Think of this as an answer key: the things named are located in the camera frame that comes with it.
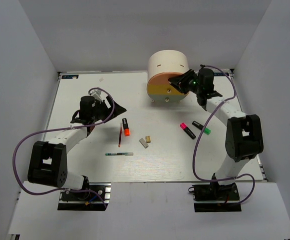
pencil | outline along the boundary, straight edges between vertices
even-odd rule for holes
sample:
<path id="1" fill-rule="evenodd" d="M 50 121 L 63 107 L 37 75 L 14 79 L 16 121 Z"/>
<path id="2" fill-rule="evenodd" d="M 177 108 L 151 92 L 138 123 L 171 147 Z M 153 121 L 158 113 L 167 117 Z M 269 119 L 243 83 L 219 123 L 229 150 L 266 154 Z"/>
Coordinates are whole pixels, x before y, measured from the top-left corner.
<path id="1" fill-rule="evenodd" d="M 118 147 L 120 148 L 120 142 L 121 142 L 121 133 L 123 132 L 123 123 L 120 123 L 120 130 L 119 130 L 119 142 Z"/>

white table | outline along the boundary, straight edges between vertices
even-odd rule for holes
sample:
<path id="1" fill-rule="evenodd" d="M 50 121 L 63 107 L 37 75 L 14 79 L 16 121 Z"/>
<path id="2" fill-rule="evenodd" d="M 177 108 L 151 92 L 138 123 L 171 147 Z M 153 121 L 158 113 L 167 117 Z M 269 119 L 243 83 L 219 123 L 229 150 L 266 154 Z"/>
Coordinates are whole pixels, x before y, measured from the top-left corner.
<path id="1" fill-rule="evenodd" d="M 151 103 L 146 93 L 146 72 L 113 72 L 80 74 L 78 79 L 61 79 L 48 129 L 68 127 L 79 101 L 92 87 L 108 91 L 127 112 L 106 124 L 97 126 L 67 155 L 68 170 L 89 177 L 91 182 L 194 182 L 192 140 L 179 127 L 185 122 L 198 136 L 200 130 L 191 125 L 193 120 L 204 124 L 208 112 L 190 93 L 180 103 Z M 224 76 L 215 77 L 215 89 L 224 97 L 233 95 Z M 240 109 L 237 99 L 230 102 Z M 118 147 L 119 123 L 127 118 L 131 136 L 122 137 Z M 211 178 L 226 155 L 225 126 L 216 118 L 208 125 L 211 134 L 204 134 L 200 142 L 196 172 Z M 46 135 L 46 140 L 57 133 Z M 151 143 L 145 149 L 140 138 L 150 135 Z M 134 152 L 134 156 L 105 156 L 105 153 Z M 241 171 L 263 180 L 257 159 L 251 160 Z"/>
<path id="2" fill-rule="evenodd" d="M 240 196 L 250 182 L 237 183 Z M 34 192 L 52 187 L 25 182 Z M 21 192 L 8 231 L 19 240 L 284 240 L 290 220 L 275 183 L 256 184 L 242 212 L 194 212 L 189 183 L 112 184 L 105 212 L 57 211 L 59 192 Z"/>

pink highlighter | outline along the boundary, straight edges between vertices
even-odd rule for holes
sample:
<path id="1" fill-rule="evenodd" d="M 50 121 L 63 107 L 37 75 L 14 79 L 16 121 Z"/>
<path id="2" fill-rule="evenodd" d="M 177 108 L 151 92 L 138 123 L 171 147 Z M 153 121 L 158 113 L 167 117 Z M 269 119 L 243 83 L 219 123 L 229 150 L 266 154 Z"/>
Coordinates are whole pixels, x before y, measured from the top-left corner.
<path id="1" fill-rule="evenodd" d="M 191 139 L 195 139 L 196 135 L 194 135 L 194 133 L 189 129 L 189 127 L 187 127 L 187 125 L 183 122 L 182 124 L 180 124 L 180 127 L 182 128 L 182 130 L 185 131 L 185 133 L 191 137 Z"/>

small beige block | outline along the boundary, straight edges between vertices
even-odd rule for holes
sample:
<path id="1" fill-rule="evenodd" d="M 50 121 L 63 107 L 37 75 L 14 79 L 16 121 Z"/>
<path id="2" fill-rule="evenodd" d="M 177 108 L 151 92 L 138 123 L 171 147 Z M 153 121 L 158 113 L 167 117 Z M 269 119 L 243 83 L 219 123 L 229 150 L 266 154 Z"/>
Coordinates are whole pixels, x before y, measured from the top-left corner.
<path id="1" fill-rule="evenodd" d="M 146 136 L 145 139 L 146 139 L 146 143 L 150 143 L 150 136 Z"/>

green highlighter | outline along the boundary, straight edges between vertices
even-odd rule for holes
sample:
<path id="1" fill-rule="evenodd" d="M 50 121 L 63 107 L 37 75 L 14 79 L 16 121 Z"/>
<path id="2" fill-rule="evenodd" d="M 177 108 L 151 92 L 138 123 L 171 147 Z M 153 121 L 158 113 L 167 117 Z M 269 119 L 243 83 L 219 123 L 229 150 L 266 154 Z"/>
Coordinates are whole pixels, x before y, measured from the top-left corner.
<path id="1" fill-rule="evenodd" d="M 196 122 L 196 121 L 193 121 L 193 125 L 194 125 L 195 127 L 199 128 L 200 130 L 202 130 L 203 127 L 204 127 L 202 124 L 200 124 L 200 123 L 198 123 L 198 122 Z M 204 133 L 207 134 L 207 135 L 209 135 L 209 134 L 211 133 L 211 130 L 208 129 L 208 128 L 205 128 Z"/>

